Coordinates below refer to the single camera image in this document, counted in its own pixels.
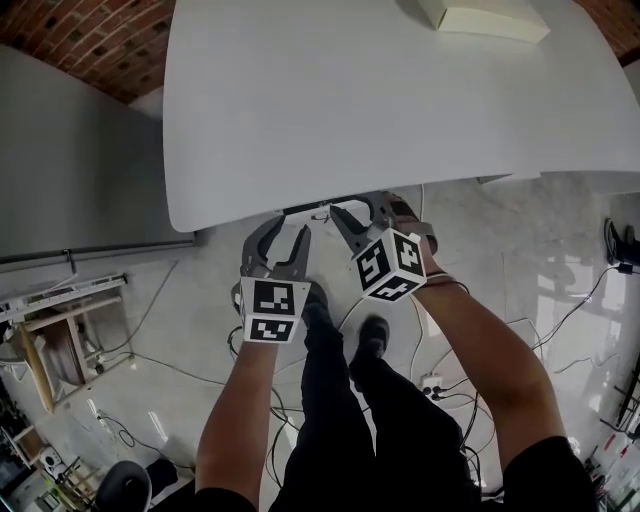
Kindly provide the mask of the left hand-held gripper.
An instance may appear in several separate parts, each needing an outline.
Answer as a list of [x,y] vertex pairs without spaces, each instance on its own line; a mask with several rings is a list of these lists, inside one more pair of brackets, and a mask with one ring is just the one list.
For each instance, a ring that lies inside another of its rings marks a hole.
[[231,299],[247,342],[288,344],[301,321],[311,288],[306,280],[311,230],[305,225],[289,259],[270,269],[268,252],[284,221],[284,217],[265,221],[243,244],[240,279],[231,290]]

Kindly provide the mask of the person's right forearm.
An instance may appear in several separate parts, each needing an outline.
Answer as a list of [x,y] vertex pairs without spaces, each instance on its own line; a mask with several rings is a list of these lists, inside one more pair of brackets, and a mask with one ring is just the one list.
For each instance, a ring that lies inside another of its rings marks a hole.
[[528,345],[434,261],[421,243],[427,285],[414,296],[449,341],[486,402],[503,468],[532,445],[565,435],[549,376]]

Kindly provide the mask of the person's left forearm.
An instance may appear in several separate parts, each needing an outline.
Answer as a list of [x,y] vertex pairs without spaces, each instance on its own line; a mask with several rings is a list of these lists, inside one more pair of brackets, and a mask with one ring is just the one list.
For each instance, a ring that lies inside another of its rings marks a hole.
[[277,353],[275,344],[241,345],[199,441],[198,490],[221,488],[259,502]]

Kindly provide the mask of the person's right hand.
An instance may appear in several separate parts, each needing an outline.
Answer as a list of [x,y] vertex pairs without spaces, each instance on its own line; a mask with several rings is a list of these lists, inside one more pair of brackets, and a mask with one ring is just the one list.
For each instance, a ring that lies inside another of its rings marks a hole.
[[399,223],[418,223],[420,218],[415,214],[411,206],[400,196],[391,194],[388,196],[389,204]]

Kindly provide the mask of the person's left black shoe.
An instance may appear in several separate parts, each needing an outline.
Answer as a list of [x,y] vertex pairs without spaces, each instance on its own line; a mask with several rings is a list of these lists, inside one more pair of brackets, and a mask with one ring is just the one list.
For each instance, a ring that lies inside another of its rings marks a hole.
[[302,312],[302,319],[306,324],[316,320],[331,322],[326,292],[316,281],[311,282]]

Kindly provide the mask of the person's black shoe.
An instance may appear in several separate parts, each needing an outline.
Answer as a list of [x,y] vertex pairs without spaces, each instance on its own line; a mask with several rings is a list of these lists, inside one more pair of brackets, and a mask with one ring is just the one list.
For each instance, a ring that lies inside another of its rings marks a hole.
[[359,330],[355,358],[382,359],[387,350],[389,335],[390,327],[386,319],[377,315],[367,317]]
[[316,320],[331,322],[326,292],[316,281],[311,282],[302,312],[302,319],[306,324]]

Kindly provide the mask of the person's right black shoe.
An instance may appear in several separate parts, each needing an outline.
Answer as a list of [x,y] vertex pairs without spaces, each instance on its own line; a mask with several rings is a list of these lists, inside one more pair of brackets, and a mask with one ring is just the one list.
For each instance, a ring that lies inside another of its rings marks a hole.
[[355,358],[382,359],[387,350],[389,335],[390,327],[386,319],[377,315],[367,317],[359,330]]

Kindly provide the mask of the person's left leg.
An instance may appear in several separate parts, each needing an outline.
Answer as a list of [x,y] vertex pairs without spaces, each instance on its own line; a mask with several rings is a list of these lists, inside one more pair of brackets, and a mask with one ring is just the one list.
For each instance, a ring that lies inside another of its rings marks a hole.
[[328,308],[305,306],[304,423],[269,512],[365,512],[374,508],[371,433],[351,391],[343,337]]

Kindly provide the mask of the person's leg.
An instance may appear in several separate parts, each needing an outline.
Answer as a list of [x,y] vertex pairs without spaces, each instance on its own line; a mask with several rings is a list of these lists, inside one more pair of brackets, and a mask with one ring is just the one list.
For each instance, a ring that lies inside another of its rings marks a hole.
[[461,453],[458,423],[366,342],[349,365],[376,427],[375,502],[386,512],[477,512],[480,492]]
[[305,306],[304,423],[269,512],[365,512],[374,508],[371,433],[351,391],[343,337],[328,308]]

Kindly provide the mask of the white power strip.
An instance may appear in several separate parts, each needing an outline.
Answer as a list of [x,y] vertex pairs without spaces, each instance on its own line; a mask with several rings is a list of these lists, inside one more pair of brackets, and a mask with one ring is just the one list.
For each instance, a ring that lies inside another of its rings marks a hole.
[[440,400],[444,388],[443,378],[439,375],[423,375],[420,381],[420,388],[424,396],[430,401],[436,402]]

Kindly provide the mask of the person's right leg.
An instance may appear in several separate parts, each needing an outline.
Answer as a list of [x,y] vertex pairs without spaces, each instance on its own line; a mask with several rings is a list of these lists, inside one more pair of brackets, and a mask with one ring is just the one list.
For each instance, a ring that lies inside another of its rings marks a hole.
[[375,502],[386,512],[477,512],[480,492],[461,453],[458,423],[366,342],[349,365],[376,427]]

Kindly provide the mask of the grey office chair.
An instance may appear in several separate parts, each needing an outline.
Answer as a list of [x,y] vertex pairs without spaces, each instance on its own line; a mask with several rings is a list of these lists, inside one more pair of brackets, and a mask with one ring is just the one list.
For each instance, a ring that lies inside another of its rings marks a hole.
[[148,467],[117,462],[101,481],[91,512],[147,512],[151,500],[177,482],[177,469],[169,460],[158,459]]

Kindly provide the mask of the person's black shirt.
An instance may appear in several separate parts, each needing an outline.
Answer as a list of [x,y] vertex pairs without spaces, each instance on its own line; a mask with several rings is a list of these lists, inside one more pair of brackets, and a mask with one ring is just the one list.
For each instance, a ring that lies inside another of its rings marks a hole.
[[481,501],[475,494],[464,497],[462,490],[447,491],[442,484],[431,494],[419,484],[409,488],[417,494],[375,495],[366,484],[283,488],[268,512],[598,512],[590,477],[560,436],[532,445],[507,465],[501,503]]

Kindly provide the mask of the white metal rail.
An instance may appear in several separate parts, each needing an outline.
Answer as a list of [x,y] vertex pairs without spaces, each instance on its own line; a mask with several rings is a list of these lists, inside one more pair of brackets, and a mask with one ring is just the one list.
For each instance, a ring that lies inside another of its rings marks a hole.
[[0,300],[0,322],[25,316],[63,303],[119,288],[127,283],[125,274],[110,275],[69,284],[51,291],[40,291],[21,297]]

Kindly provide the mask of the wooden frame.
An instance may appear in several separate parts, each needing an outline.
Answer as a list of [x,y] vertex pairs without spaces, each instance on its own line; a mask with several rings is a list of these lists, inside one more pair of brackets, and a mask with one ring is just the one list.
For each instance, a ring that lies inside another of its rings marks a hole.
[[118,367],[102,360],[104,350],[97,344],[81,339],[77,319],[121,302],[119,296],[91,301],[18,325],[24,362],[48,414]]

